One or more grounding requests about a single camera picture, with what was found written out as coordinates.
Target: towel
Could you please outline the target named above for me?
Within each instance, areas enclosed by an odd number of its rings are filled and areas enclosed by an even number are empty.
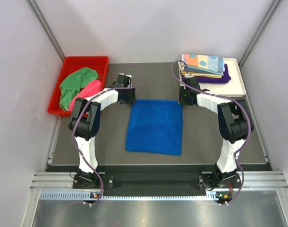
[[[69,106],[69,111],[72,111],[74,102],[77,98],[87,98],[97,94],[101,90],[101,81],[95,79],[90,82],[81,92],[79,92],[72,100]]]
[[[90,68],[82,68],[68,75],[60,84],[61,97],[59,106],[68,110],[72,99],[94,79],[98,79],[98,73]]]
[[[183,72],[180,70],[180,74],[182,75],[182,79],[184,81],[185,79],[185,74],[183,74]],[[220,78],[210,78],[210,77],[198,77],[197,76],[197,80],[199,83],[207,83],[207,84],[226,84],[231,80],[231,77],[229,75],[229,71],[228,71],[228,66],[227,64],[225,64],[225,71],[223,73],[223,76]]]
[[[182,106],[177,101],[137,100],[131,107],[126,150],[180,155],[182,127]]]
[[[186,71],[185,71],[185,68],[184,66],[182,65],[181,62],[178,62],[179,64],[179,69],[181,71],[181,73],[183,75],[186,75]],[[192,77],[210,77],[210,78],[221,78],[223,76],[223,74],[212,74],[212,73],[201,73],[201,72],[187,72],[189,76],[192,76]]]
[[[182,54],[189,72],[212,73],[222,75],[224,72],[224,58],[197,54]]]

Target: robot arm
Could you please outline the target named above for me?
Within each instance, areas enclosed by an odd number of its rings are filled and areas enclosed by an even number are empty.
[[[112,88],[131,86],[131,76],[119,74],[117,81],[113,83]],[[85,159],[94,169],[96,169],[98,167],[98,162],[95,155],[95,137],[99,131],[100,113],[107,106],[116,102],[120,102],[121,104],[135,103],[135,88],[117,90],[109,90],[109,88],[106,88],[98,94],[95,94],[94,96],[96,96],[96,98],[91,101],[91,104],[86,110],[86,112],[88,113],[88,117],[82,117],[79,124],[77,125],[75,138],[78,147],[82,151]],[[77,98],[75,100],[69,124],[70,130],[73,130],[73,128],[75,127],[77,119],[79,118],[84,106],[90,99],[92,99],[92,97],[87,97],[86,99]],[[82,178],[93,181],[93,171],[84,162],[81,155],[80,165],[79,169],[77,170],[77,174]]]
[[[197,78],[185,78],[185,83],[200,89]],[[237,99],[249,114],[244,99]],[[219,131],[223,137],[221,155],[213,171],[215,183],[232,178],[236,173],[234,153],[245,143],[248,126],[241,109],[232,101],[216,96],[199,94],[196,91],[181,86],[179,102],[182,105],[197,105],[211,110],[218,115]],[[253,123],[250,117],[251,130]]]

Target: cable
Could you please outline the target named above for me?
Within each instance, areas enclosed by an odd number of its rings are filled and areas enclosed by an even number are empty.
[[[72,174],[71,174],[71,172],[69,172],[69,176],[74,180],[74,178],[72,177]]]
[[[82,109],[82,111],[81,111],[81,113],[80,113],[80,116],[78,117],[77,122],[76,122],[76,124],[75,124],[75,126],[74,126],[74,128],[73,128],[73,130],[72,130],[72,143],[73,143],[73,145],[74,145],[75,148],[77,149],[77,151],[78,151],[78,153],[80,154],[80,156],[83,158],[85,164],[95,173],[95,175],[97,175],[97,177],[98,177],[98,179],[99,179],[99,181],[100,181],[101,192],[100,192],[97,200],[96,200],[92,205],[97,204],[97,203],[99,202],[99,200],[102,198],[103,188],[104,188],[103,181],[102,181],[102,178],[101,178],[101,176],[99,175],[99,173],[90,165],[90,163],[89,163],[89,162],[86,160],[86,158],[84,157],[83,152],[82,152],[82,151],[79,149],[79,147],[78,147],[78,144],[77,144],[77,141],[76,141],[74,135],[75,135],[75,133],[76,133],[76,130],[77,130],[77,127],[78,127],[78,125],[79,125],[79,123],[80,123],[81,118],[83,117],[84,113],[86,112],[87,107],[88,107],[89,104],[92,102],[92,100],[94,100],[95,98],[99,97],[100,95],[102,95],[102,94],[104,94],[104,93],[106,93],[106,92],[108,92],[108,91],[111,91],[111,90],[133,89],[133,88],[136,88],[137,86],[139,86],[139,85],[142,83],[143,77],[144,77],[143,71],[142,71],[138,66],[136,66],[136,65],[126,65],[126,66],[121,70],[121,72],[122,72],[126,67],[135,67],[135,68],[137,68],[137,69],[140,71],[140,73],[141,73],[140,82],[139,82],[137,85],[132,86],[132,87],[112,87],[112,88],[109,88],[109,89],[107,89],[107,90],[104,90],[104,91],[98,93],[97,95],[93,96],[90,100],[87,101],[86,105],[85,105],[84,108]]]
[[[81,121],[81,118],[83,117],[83,115],[84,115],[87,107],[89,106],[89,104],[91,103],[91,101],[92,101],[93,99],[95,99],[95,98],[99,97],[100,95],[102,95],[102,94],[104,94],[104,93],[106,93],[106,92],[108,92],[108,91],[111,91],[111,90],[133,89],[133,88],[136,88],[137,86],[139,86],[139,85],[142,83],[143,78],[144,78],[144,75],[143,75],[143,71],[141,70],[141,68],[139,68],[139,67],[136,66],[136,65],[128,64],[128,65],[126,65],[126,66],[121,70],[121,73],[122,73],[123,70],[124,70],[125,68],[127,68],[127,67],[135,67],[135,68],[137,68],[137,69],[140,71],[140,73],[141,73],[140,82],[139,82],[137,85],[132,86],[132,87],[112,87],[112,88],[109,88],[109,89],[107,89],[107,90],[104,90],[104,91],[98,93],[97,95],[93,96],[90,100],[88,100],[88,102],[86,103],[86,105],[85,105],[84,108],[82,109],[81,114],[80,114],[80,116],[78,117],[77,122],[76,122],[76,124],[75,124],[75,126],[74,126],[74,128],[73,128],[73,130],[72,130],[72,143],[73,143],[73,145],[74,145],[75,148],[77,149],[78,153],[82,156],[82,158],[83,158],[84,162],[86,163],[86,165],[95,173],[95,175],[97,175],[97,177],[98,177],[98,179],[99,179],[99,181],[100,181],[100,185],[101,185],[100,194],[99,194],[97,200],[96,200],[94,203],[91,204],[91,206],[96,205],[96,204],[99,202],[99,200],[102,198],[104,185],[103,185],[103,181],[102,181],[102,178],[101,178],[100,174],[91,166],[91,164],[90,164],[90,163],[86,160],[86,158],[84,157],[83,152],[79,149],[78,144],[77,144],[77,141],[76,141],[74,135],[75,135],[75,133],[76,133],[76,129],[77,129],[77,127],[78,127],[78,124],[79,124],[80,121]],[[46,221],[54,218],[58,213],[60,213],[60,212],[61,212],[62,210],[64,210],[65,208],[67,208],[67,207],[69,207],[69,206],[71,206],[71,205],[73,205],[73,204],[77,204],[77,203],[83,203],[83,202],[82,202],[82,201],[73,201],[73,202],[71,202],[71,203],[68,203],[68,204],[66,204],[65,206],[63,206],[62,208],[60,208],[56,213],[54,213],[54,214],[53,214],[50,218],[48,218],[48,219],[43,219],[43,217],[42,217],[42,210],[40,210],[39,216],[40,216],[40,218],[41,218],[44,222],[46,222]]]
[[[186,62],[184,62],[183,60],[177,60],[177,61],[175,61],[175,62],[171,65],[171,73],[172,73],[173,77],[174,77],[179,83],[181,83],[181,84],[183,84],[184,86],[186,86],[186,87],[188,87],[188,88],[190,88],[190,89],[192,89],[192,90],[194,90],[194,91],[196,91],[196,92],[199,92],[199,93],[201,93],[201,94],[208,95],[208,96],[216,96],[216,97],[228,99],[228,100],[234,102],[234,103],[241,109],[241,111],[242,111],[242,113],[244,114],[245,119],[246,119],[246,121],[247,121],[248,133],[247,133],[247,136],[246,136],[245,143],[244,143],[239,149],[237,149],[237,151],[234,152],[235,164],[236,164],[237,167],[239,167],[240,170],[241,170],[241,173],[242,173],[242,181],[241,181],[241,185],[240,185],[239,190],[237,191],[237,193],[235,194],[235,196],[228,202],[228,203],[231,203],[231,202],[233,202],[233,201],[235,200],[235,198],[237,198],[237,197],[239,196],[240,191],[241,191],[241,189],[242,189],[242,187],[243,187],[243,185],[244,185],[244,171],[243,171],[243,168],[240,166],[240,164],[239,164],[239,162],[238,162],[238,160],[237,160],[237,154],[240,153],[240,151],[247,146],[247,144],[248,144],[248,142],[249,142],[249,138],[250,138],[250,136],[251,136],[252,128],[251,128],[251,125],[250,125],[249,116],[248,116],[247,112],[245,111],[245,109],[243,108],[243,106],[241,106],[241,104],[239,104],[239,103],[238,103],[236,100],[234,100],[233,98],[227,97],[227,96],[222,96],[222,95],[217,95],[217,94],[208,93],[208,92],[205,92],[205,91],[201,91],[201,90],[199,90],[199,89],[196,89],[196,88],[194,88],[194,87],[191,87],[191,86],[185,84],[183,81],[181,81],[179,78],[177,78],[176,74],[174,73],[173,66],[174,66],[174,64],[176,64],[176,63],[178,63],[178,62],[182,62],[182,63],[185,65],[185,67],[186,67],[186,73],[188,73],[188,66],[187,66]]]

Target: metal frame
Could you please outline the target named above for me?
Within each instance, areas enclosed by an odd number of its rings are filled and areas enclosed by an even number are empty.
[[[61,58],[62,61],[64,61],[65,59],[65,55],[58,43],[58,41],[56,40],[52,30],[50,29],[47,21],[45,20],[40,8],[38,7],[37,3],[35,0],[26,0],[29,4],[29,6],[31,7],[32,11],[34,12],[34,14],[36,15],[37,19],[39,20],[42,28],[44,29],[46,35],[48,36],[50,42],[52,43],[52,45],[54,46],[54,49],[57,51],[59,57]]]
[[[274,15],[275,11],[277,10],[281,0],[274,0],[268,9],[264,19],[262,20],[261,24],[259,25],[258,30],[254,34],[253,38],[249,42],[248,46],[246,47],[246,51],[240,60],[240,67],[242,67],[247,60],[248,56],[252,52],[253,48],[255,47],[256,43],[258,42],[259,38],[261,37],[262,33],[264,32],[267,24],[269,23],[270,19]]]
[[[43,27],[46,35],[48,36],[49,40],[51,41],[52,45],[54,46],[55,50],[57,51],[59,57],[64,61],[65,55],[57,42],[52,30],[50,29],[47,21],[45,20],[40,8],[38,7],[36,0],[26,0],[31,9],[33,10],[34,14],[36,15],[37,19],[39,20],[41,26]],[[244,55],[240,60],[240,70],[242,72],[242,66],[246,62],[248,56],[254,49],[256,43],[258,42],[259,38],[261,37],[263,31],[265,30],[267,24],[270,22],[270,19],[274,15],[276,9],[278,8],[281,0],[273,0],[265,18],[259,25],[257,32],[251,39],[249,45],[246,48]],[[250,96],[248,97],[248,106],[252,113],[253,121],[256,125],[256,129],[259,135],[259,139],[261,141],[262,149],[266,160],[268,161],[267,157],[267,145],[263,139],[263,133],[260,130],[259,121],[254,113],[254,108],[251,103]],[[61,119],[58,118],[55,124],[54,132],[52,135],[52,140],[49,148],[48,157],[45,163],[47,167],[52,162],[54,149],[56,145],[56,140],[59,133],[59,128],[61,125]],[[45,192],[61,192],[61,193],[87,193],[87,190],[77,190],[72,189],[72,182],[73,179],[69,176],[69,173],[36,173],[31,184],[29,198],[28,198],[28,206],[25,211],[23,221],[21,226],[29,227],[33,225],[36,209],[38,206],[38,201],[41,198],[42,194]],[[91,192],[99,192],[99,190],[90,190]],[[285,216],[287,225],[288,225],[288,185],[284,178],[282,172],[274,172],[274,171],[258,171],[258,172],[245,172],[245,183],[242,191],[276,191],[278,194],[278,199],[281,204],[282,212]],[[102,200],[210,200],[210,196],[191,196],[191,197],[102,197]]]
[[[284,175],[280,171],[257,171],[245,172],[245,181],[242,191],[276,191],[282,206],[286,222],[288,223],[288,185]],[[25,212],[21,226],[32,226],[39,199],[43,200],[63,200],[61,195],[74,195],[65,200],[82,201],[89,192],[100,192],[100,189],[73,189],[73,179],[69,173],[36,173],[32,181],[29,193],[28,207]],[[207,192],[206,196],[169,196],[169,197],[132,197],[132,196],[103,196],[102,201],[155,201],[155,200],[178,200],[178,201],[210,201],[214,200],[215,192],[227,191],[227,189],[216,189],[213,192]]]

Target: stack of folded towels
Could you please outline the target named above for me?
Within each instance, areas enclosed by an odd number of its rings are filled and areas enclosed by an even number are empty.
[[[197,77],[199,83],[225,84],[231,80],[227,64],[224,58],[218,56],[206,56],[197,54],[182,54],[179,62],[182,78]]]

